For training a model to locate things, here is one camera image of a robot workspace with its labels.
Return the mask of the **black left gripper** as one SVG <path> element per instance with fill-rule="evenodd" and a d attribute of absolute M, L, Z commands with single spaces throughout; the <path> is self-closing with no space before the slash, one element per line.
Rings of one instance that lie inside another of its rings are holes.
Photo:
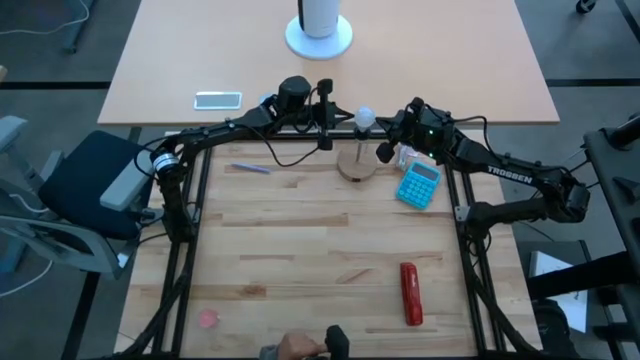
<path fill-rule="evenodd" d="M 276 100 L 277 94 L 266 102 L 275 111 L 275 129 L 278 131 L 282 126 L 293 126 L 299 133 L 307 133 L 312 127 L 318 129 L 317 147 L 320 150 L 332 150 L 333 140 L 328 134 L 328 130 L 333 126 L 334 116 L 336 118 L 353 118 L 354 114 L 343 110 L 337 106 L 332 109 L 329 102 L 329 95 L 333 91 L 333 81 L 325 78 L 321 79 L 315 88 L 311 86 L 311 92 L 305 100 L 304 107 L 295 112 L 282 112 L 278 109 Z M 338 119 L 334 123 L 335 128 L 354 128 L 354 119 Z"/>

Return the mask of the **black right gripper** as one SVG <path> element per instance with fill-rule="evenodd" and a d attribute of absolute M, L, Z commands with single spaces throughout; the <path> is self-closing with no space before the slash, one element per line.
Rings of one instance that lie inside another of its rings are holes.
<path fill-rule="evenodd" d="M 405 116 L 404 109 L 394 117 L 375 118 L 377 123 L 383 123 L 382 129 L 386 135 L 386 141 L 376 149 L 377 158 L 382 163 L 389 163 L 395 155 L 395 147 L 403 144 L 437 163 L 445 163 L 447 148 L 451 145 L 454 133 L 450 113 L 425 103 L 420 121 L 414 122 Z"/>

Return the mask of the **white lightbulb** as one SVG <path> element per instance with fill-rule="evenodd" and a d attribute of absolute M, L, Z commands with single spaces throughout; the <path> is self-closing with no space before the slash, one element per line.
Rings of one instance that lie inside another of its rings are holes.
<path fill-rule="evenodd" d="M 375 112 L 369 107 L 362 106 L 354 114 L 354 122 L 358 131 L 365 132 L 375 124 Z"/>

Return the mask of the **lamp with round wooden base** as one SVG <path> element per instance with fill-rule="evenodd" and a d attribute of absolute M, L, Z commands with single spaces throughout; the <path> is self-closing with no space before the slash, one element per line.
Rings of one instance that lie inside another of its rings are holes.
<path fill-rule="evenodd" d="M 375 149 L 370 146 L 371 130 L 356 128 L 354 143 L 339 151 L 337 170 L 350 182 L 363 182 L 371 178 L 377 168 L 378 159 Z"/>

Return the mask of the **crumpled clear plastic wrapper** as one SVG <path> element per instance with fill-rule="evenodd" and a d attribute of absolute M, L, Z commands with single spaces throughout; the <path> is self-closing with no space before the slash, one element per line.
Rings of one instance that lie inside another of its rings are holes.
<path fill-rule="evenodd" d="M 395 165 L 398 169 L 405 171 L 419 155 L 412 147 L 400 144 L 397 146 Z"/>

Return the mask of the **teal flat tray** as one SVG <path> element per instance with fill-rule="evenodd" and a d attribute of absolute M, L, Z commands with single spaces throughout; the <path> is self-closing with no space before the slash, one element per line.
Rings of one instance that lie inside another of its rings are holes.
<path fill-rule="evenodd" d="M 435 167 L 414 161 L 406 169 L 396 189 L 396 198 L 419 210 L 425 210 L 439 185 L 441 173 Z"/>

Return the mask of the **tan laminate desk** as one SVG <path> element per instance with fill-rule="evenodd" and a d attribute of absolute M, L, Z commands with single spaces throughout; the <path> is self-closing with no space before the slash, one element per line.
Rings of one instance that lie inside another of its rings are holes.
<path fill-rule="evenodd" d="M 354 39 L 311 61 L 286 45 L 296 0 L 142 0 L 98 121 L 219 122 L 203 91 L 238 92 L 252 108 L 287 77 L 333 81 L 331 99 L 393 115 L 413 98 L 493 124 L 559 117 L 514 0 L 341 0 Z"/>

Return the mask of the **red stapler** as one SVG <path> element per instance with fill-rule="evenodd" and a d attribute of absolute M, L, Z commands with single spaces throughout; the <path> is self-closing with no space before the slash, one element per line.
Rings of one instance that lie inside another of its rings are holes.
<path fill-rule="evenodd" d="M 402 262 L 400 264 L 400 275 L 406 323 L 409 326 L 420 326 L 423 324 L 423 309 L 418 269 L 411 262 Z"/>

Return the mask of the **white paper sheet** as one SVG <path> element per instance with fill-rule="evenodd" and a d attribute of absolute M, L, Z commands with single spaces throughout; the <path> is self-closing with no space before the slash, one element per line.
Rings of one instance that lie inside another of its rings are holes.
<path fill-rule="evenodd" d="M 570 268 L 571 264 L 541 251 L 533 251 L 530 256 L 529 276 L 536 277 Z M 587 330 L 588 291 L 574 291 L 550 297 L 564 312 L 571 329 L 581 333 Z"/>

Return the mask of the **black equipment stand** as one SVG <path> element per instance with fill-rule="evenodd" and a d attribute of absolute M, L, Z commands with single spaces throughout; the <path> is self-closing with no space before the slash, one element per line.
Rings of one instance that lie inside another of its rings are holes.
<path fill-rule="evenodd" d="M 624 322 L 593 331 L 622 360 L 622 342 L 634 342 L 640 351 L 640 112 L 616 128 L 586 133 L 584 147 L 625 249 L 531 277 L 527 285 L 535 300 L 594 289 L 602 306 L 621 305 Z"/>

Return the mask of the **person's hand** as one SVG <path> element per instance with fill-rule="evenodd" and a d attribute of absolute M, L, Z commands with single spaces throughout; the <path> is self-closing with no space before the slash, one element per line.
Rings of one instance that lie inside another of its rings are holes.
<path fill-rule="evenodd" d="M 286 333 L 278 345 L 277 360 L 304 360 L 328 352 L 324 343 L 319 343 L 303 333 Z"/>

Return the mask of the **black bag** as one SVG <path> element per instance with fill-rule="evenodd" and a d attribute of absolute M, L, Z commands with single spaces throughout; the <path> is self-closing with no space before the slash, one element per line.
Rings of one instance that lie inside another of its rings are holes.
<path fill-rule="evenodd" d="M 570 338 L 567 317 L 558 303 L 551 299 L 535 300 L 532 303 L 538 333 L 546 355 L 579 358 Z"/>

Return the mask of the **grey and black office chair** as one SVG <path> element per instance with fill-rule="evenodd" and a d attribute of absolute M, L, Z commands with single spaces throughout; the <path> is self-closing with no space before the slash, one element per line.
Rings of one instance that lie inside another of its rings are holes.
<path fill-rule="evenodd" d="M 26 125 L 16 116 L 0 118 L 0 155 L 28 185 L 0 185 L 0 237 L 27 245 L 53 263 L 119 278 L 142 229 L 163 215 L 148 205 L 149 151 L 94 131 L 70 154 L 52 152 L 36 170 L 16 146 Z"/>

